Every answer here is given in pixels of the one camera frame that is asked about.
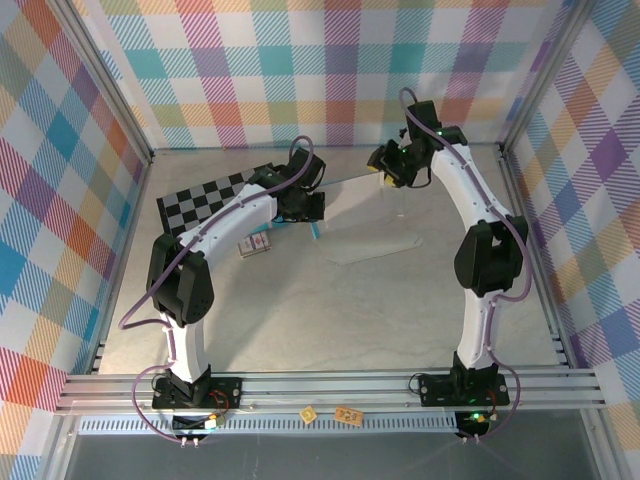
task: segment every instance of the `plaid backdrop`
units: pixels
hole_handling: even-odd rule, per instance
[[[45,0],[0,0],[0,479],[38,467],[141,172]]]
[[[568,3],[76,0],[158,148],[384,143],[403,86],[493,142]]]
[[[600,0],[515,153],[562,321],[640,478],[640,2]]]

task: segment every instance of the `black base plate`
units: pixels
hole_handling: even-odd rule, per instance
[[[418,376],[420,404],[423,407],[492,407],[491,390],[496,397],[496,405],[509,405],[509,392],[506,389],[504,375],[497,374],[494,385],[477,391],[465,392],[464,397],[456,395],[449,375]]]
[[[213,395],[206,395],[205,399],[197,406],[188,405],[181,399],[184,398],[180,391],[169,381],[166,377],[159,377],[155,383],[156,394],[153,397],[151,404],[153,409],[185,409],[192,410],[194,408],[215,411],[218,409],[224,409],[226,402],[218,405],[216,398]],[[240,397],[242,395],[242,378],[240,377],[211,377],[209,381],[209,392],[213,390],[219,390],[223,392],[229,399],[229,409],[240,407]]]

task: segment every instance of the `yellow tag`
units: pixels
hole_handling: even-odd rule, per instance
[[[309,425],[316,418],[318,418],[318,415],[316,414],[316,411],[313,409],[313,407],[310,407],[310,406],[305,408],[304,410],[302,410],[300,412],[300,416],[302,417],[302,421],[306,425]]]
[[[361,427],[364,413],[359,412],[358,410],[352,410],[351,408],[347,407],[337,407],[336,415],[334,418],[338,422],[348,423],[349,425]]]

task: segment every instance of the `black mounting bracket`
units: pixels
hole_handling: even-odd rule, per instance
[[[457,352],[448,375],[417,375],[423,407],[493,407],[509,405],[509,392],[498,366],[467,369]]]
[[[212,377],[209,367],[200,378],[189,383],[167,370],[166,376],[159,377],[155,382],[153,390],[151,406],[154,410],[197,408],[214,412],[226,410],[226,400],[229,401],[229,410],[233,410],[240,408],[242,378]],[[222,392],[224,395],[215,395],[214,392]]]

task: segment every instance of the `purple cable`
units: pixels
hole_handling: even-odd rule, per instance
[[[209,231],[209,229],[211,227],[213,227],[213,225],[215,225],[220,219],[224,218],[226,215],[228,215],[229,213],[233,212],[237,208],[244,208],[244,205],[246,203],[251,202],[251,201],[255,200],[256,198],[262,197],[264,195],[269,195],[271,193],[274,193],[274,192],[277,192],[277,191],[282,190],[284,188],[287,188],[289,185],[297,182],[302,177],[302,175],[304,175],[306,173],[307,169],[311,165],[311,161],[313,160],[313,150],[314,150],[313,142],[311,141],[311,139],[308,136],[306,136],[306,135],[298,135],[293,140],[293,142],[291,142],[291,146],[289,147],[289,161],[291,161],[291,158],[293,157],[293,149],[295,148],[296,144],[300,140],[304,140],[309,144],[309,155],[307,156],[307,161],[305,162],[303,167],[300,169],[300,171],[298,173],[296,173],[293,177],[291,177],[289,180],[286,180],[285,182],[281,183],[280,185],[276,185],[275,187],[269,188],[269,189],[264,190],[262,192],[258,192],[258,193],[254,193],[253,195],[249,195],[247,198],[242,199],[240,202],[237,202],[237,203],[234,202],[234,203],[230,204],[229,208],[227,208],[225,210],[221,210],[220,212],[218,212],[218,214],[212,216],[205,223],[204,227],[202,227],[202,229],[200,230],[199,235],[196,235],[195,237],[193,237],[193,239],[178,253],[178,255],[176,255],[176,258],[174,258],[173,261],[169,264],[169,266],[165,269],[165,271],[162,272],[162,275],[160,275],[160,277],[158,277],[158,280],[140,298],[140,300],[138,300],[133,305],[133,307],[131,307],[129,309],[129,311],[127,313],[125,313],[125,315],[122,317],[122,319],[118,322],[118,328],[121,329],[121,330],[129,330],[131,328],[140,327],[142,325],[150,325],[150,324],[159,324],[159,325],[162,325],[163,327],[167,328],[167,337],[169,338],[169,355],[170,355],[169,363],[167,363],[165,365],[153,365],[151,367],[145,368],[142,372],[140,372],[136,376],[136,378],[133,381],[133,385],[131,387],[131,401],[133,403],[133,407],[136,410],[136,413],[138,414],[140,419],[147,425],[147,427],[149,427],[154,433],[157,433],[158,435],[160,435],[162,438],[164,438],[166,440],[169,440],[169,441],[174,442],[174,443],[182,444],[182,441],[179,440],[177,437],[175,437],[173,435],[169,435],[169,434],[159,430],[158,428],[156,428],[151,423],[151,421],[147,417],[144,416],[144,414],[142,413],[141,408],[138,406],[138,402],[137,402],[137,399],[136,399],[136,389],[138,387],[138,384],[142,381],[142,378],[145,375],[147,375],[149,372],[152,372],[154,370],[161,370],[161,369],[171,368],[173,366],[173,364],[175,363],[176,346],[175,346],[175,338],[173,336],[172,327],[171,327],[171,324],[169,322],[167,322],[165,320],[161,320],[159,318],[140,320],[140,321],[137,321],[137,322],[134,322],[134,323],[129,323],[129,324],[127,323],[127,321],[140,309],[140,307],[147,300],[149,300],[149,298],[151,298],[153,296],[153,294],[156,291],[158,291],[158,288],[160,288],[162,283],[167,279],[167,277],[173,271],[173,269],[178,266],[178,264],[185,257],[185,255],[202,238],[202,235],[206,234]]]
[[[482,197],[482,200],[484,201],[484,204],[485,204],[487,210],[490,211],[491,213],[493,213],[496,217],[498,217],[498,219],[504,224],[504,226],[507,227],[507,229],[509,230],[509,232],[511,233],[513,238],[516,240],[516,243],[518,244],[518,248],[520,249],[520,252],[522,253],[522,258],[524,259],[525,270],[526,270],[526,273],[525,273],[525,275],[526,275],[525,285],[524,285],[524,289],[522,290],[522,293],[520,295],[516,296],[516,297],[510,297],[508,295],[504,295],[504,294],[501,293],[501,294],[496,295],[494,300],[501,299],[501,300],[505,300],[507,302],[520,302],[520,301],[524,300],[527,297],[527,295],[529,295],[529,292],[531,291],[532,274],[533,274],[533,264],[531,262],[531,256],[529,255],[529,251],[527,250],[527,247],[524,244],[524,241],[522,240],[522,238],[518,234],[518,232],[515,229],[515,227],[511,224],[511,222],[509,222],[505,218],[505,216],[502,215],[498,211],[498,209],[493,206],[491,200],[489,199],[489,196],[484,191],[484,188],[482,188],[482,184],[480,183],[480,181],[478,180],[476,175],[473,173],[473,171],[471,169],[467,168],[469,163],[464,159],[464,157],[462,155],[460,155],[460,152],[458,152],[454,148],[454,146],[451,145],[451,143],[449,143],[445,138],[442,138],[442,136],[438,135],[435,131],[431,130],[429,127],[424,125],[422,122],[420,122],[420,120],[418,120],[416,118],[415,115],[413,115],[413,113],[411,113],[411,111],[409,110],[409,107],[407,107],[407,104],[404,102],[404,95],[403,94],[405,92],[409,93],[409,95],[411,95],[411,98],[413,98],[414,103],[418,103],[418,97],[416,97],[416,94],[413,92],[413,90],[411,90],[408,87],[404,87],[404,88],[400,89],[399,100],[400,100],[400,105],[402,106],[402,110],[404,111],[405,115],[418,128],[420,128],[420,130],[422,130],[427,135],[429,135],[430,137],[434,138],[435,140],[440,142],[442,145],[444,145],[453,154],[453,156],[456,157],[456,159],[460,162],[460,165],[469,174],[469,178],[471,178],[471,181],[473,182],[474,186],[476,187],[476,190],[478,191],[478,193]],[[493,430],[493,431],[487,433],[486,435],[484,435],[483,438],[492,437],[493,435],[498,433],[500,430],[502,430],[509,423],[509,421],[513,417],[513,414],[515,413],[516,409],[518,408],[518,404],[520,403],[520,394],[522,392],[522,385],[520,383],[520,377],[518,376],[516,371],[513,369],[513,367],[510,367],[509,365],[506,365],[506,364],[502,363],[500,360],[498,360],[498,358],[493,353],[493,349],[492,349],[492,346],[491,346],[491,327],[492,327],[492,324],[493,324],[494,313],[495,313],[495,304],[492,304],[489,307],[488,311],[487,311],[484,344],[485,344],[485,347],[487,348],[487,352],[489,354],[489,357],[491,357],[491,360],[496,365],[498,365],[501,368],[504,368],[505,370],[508,370],[513,375],[513,377],[514,377],[514,379],[516,381],[516,398],[513,401],[513,406],[511,407],[511,409],[509,410],[509,413],[507,414],[507,418],[503,422],[501,422],[501,424],[495,430]]]

